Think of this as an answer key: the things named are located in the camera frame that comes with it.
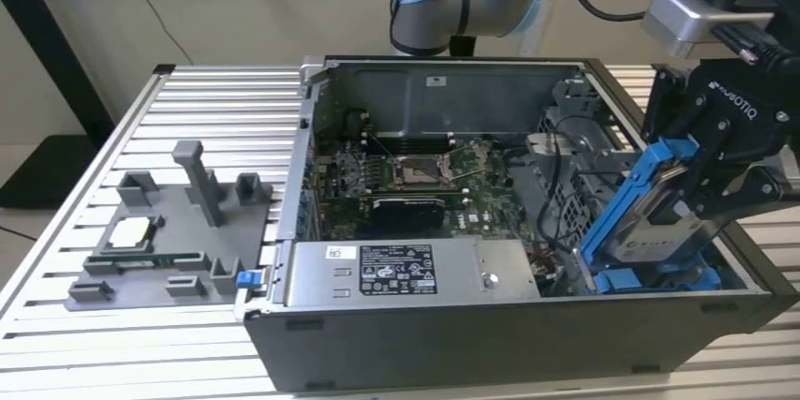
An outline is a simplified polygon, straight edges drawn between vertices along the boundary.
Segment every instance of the blue drive bracket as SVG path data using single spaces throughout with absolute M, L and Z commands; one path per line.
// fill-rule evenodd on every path
M 652 179 L 661 166 L 673 160 L 685 161 L 690 159 L 696 152 L 697 144 L 694 144 L 693 141 L 665 140 L 662 138 L 645 149 L 638 157 L 636 166 L 628 175 L 625 183 L 620 186 L 602 215 L 600 215 L 590 225 L 589 232 L 581 242 L 580 254 L 589 268 L 596 267 L 600 244 L 608 238 L 609 233 L 625 215 L 625 212 L 638 198 L 650 192 L 653 186 Z M 620 285 L 626 286 L 626 289 L 633 288 L 630 285 L 630 276 L 634 276 L 632 269 L 618 270 L 625 271 L 625 273 L 614 272 L 609 274 L 609 276 L 594 280 L 594 282 L 600 282 L 597 285 L 598 290 L 601 290 L 601 285 L 612 288 L 616 284 L 613 283 L 614 280 L 618 280 Z

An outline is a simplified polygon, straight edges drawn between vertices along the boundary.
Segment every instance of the floor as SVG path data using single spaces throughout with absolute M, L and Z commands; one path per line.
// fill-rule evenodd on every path
M 0 184 L 5 183 L 36 145 L 0 145 Z M 50 222 L 54 210 L 9 210 L 0 208 L 0 226 L 37 237 Z M 28 255 L 33 242 L 0 230 L 0 288 Z

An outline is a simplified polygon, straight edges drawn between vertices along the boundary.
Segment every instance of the open computer tower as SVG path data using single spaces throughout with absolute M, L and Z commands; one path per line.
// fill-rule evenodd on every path
M 304 83 L 274 257 L 236 306 L 280 391 L 665 373 L 797 301 L 734 223 L 702 250 L 714 289 L 592 292 L 569 249 L 645 145 L 597 61 L 328 57 Z

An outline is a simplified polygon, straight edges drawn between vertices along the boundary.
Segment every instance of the blue latch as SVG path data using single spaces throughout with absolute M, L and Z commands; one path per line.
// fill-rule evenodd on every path
M 261 271 L 242 271 L 236 276 L 236 287 L 238 289 L 261 288 Z

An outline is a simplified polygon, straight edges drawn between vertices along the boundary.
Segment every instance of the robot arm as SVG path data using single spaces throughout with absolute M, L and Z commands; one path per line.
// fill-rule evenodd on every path
M 408 55 L 444 52 L 450 37 L 501 37 L 524 28 L 534 0 L 397 0 L 390 16 L 390 43 Z
M 642 24 L 673 54 L 738 59 L 702 60 L 688 77 L 656 72 L 649 147 L 581 243 L 597 292 L 714 289 L 702 250 L 718 231 L 800 204 L 796 25 L 774 27 L 797 12 L 800 0 L 652 1 Z M 688 270 L 680 287 L 664 283 Z

